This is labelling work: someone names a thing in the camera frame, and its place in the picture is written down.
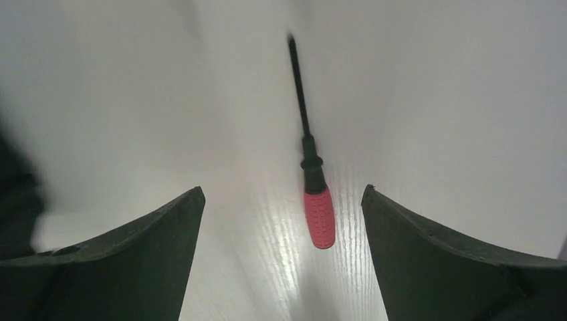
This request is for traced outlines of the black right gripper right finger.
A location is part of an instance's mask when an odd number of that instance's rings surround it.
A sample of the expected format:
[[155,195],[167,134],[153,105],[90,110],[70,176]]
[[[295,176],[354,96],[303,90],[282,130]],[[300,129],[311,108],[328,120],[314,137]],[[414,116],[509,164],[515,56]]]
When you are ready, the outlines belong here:
[[566,262],[418,215],[368,185],[361,207],[389,320],[565,320]]

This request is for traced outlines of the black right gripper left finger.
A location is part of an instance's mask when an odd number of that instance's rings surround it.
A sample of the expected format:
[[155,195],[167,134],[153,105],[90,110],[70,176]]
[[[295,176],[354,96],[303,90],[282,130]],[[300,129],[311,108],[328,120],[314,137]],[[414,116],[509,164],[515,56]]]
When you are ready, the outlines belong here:
[[87,241],[1,262],[2,320],[178,320],[205,207],[195,187]]

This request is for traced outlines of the red handled screwdriver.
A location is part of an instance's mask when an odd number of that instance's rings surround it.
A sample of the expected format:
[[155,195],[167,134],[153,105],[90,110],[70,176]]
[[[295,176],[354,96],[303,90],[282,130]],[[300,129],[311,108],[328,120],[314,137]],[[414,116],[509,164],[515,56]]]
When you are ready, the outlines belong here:
[[324,161],[318,155],[316,141],[310,130],[298,50],[293,34],[287,34],[287,43],[303,132],[303,159],[300,166],[304,174],[306,222],[313,245],[318,249],[328,249],[334,245],[336,240],[334,206],[331,192],[324,176]]

